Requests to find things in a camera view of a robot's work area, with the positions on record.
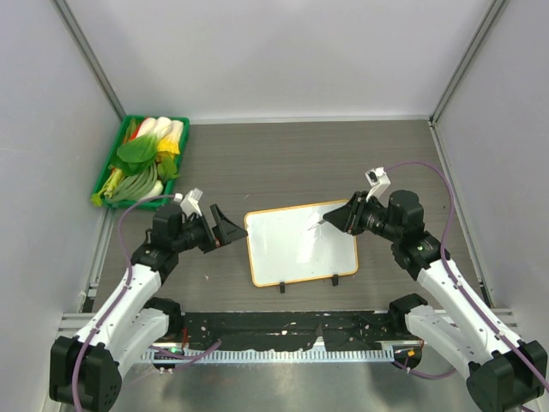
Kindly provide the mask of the yellow framed whiteboard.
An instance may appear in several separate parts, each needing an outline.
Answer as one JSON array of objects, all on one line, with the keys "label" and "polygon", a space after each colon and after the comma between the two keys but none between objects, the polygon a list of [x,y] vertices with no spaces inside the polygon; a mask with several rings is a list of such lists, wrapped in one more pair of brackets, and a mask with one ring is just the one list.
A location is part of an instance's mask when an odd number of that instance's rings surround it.
[{"label": "yellow framed whiteboard", "polygon": [[307,229],[344,199],[248,213],[244,228],[250,276],[258,288],[352,276],[359,269],[356,239],[325,223]]}]

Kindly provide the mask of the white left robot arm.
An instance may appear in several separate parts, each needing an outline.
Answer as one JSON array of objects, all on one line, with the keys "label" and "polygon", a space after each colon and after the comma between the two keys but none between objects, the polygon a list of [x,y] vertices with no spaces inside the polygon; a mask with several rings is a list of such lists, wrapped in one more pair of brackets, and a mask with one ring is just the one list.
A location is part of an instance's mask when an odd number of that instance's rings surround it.
[{"label": "white left robot arm", "polygon": [[213,226],[185,201],[167,203],[154,213],[145,241],[127,258],[124,275],[107,301],[74,336],[60,336],[53,343],[51,400],[77,411],[108,411],[141,355],[159,339],[174,342],[181,336],[180,305],[155,296],[180,253],[208,253],[247,236],[217,205],[210,209]]}]

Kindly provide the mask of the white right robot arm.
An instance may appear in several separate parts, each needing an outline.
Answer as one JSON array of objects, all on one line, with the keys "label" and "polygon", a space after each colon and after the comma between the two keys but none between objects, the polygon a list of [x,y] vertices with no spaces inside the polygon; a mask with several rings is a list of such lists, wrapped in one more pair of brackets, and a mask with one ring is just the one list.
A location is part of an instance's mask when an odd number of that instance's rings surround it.
[{"label": "white right robot arm", "polygon": [[446,312],[441,317],[425,299],[410,294],[389,305],[392,336],[411,335],[432,346],[465,380],[482,411],[510,411],[548,389],[548,354],[525,342],[471,289],[441,243],[425,230],[424,209],[412,191],[399,190],[386,205],[366,192],[323,215],[339,231],[370,232],[391,243],[395,261]]}]

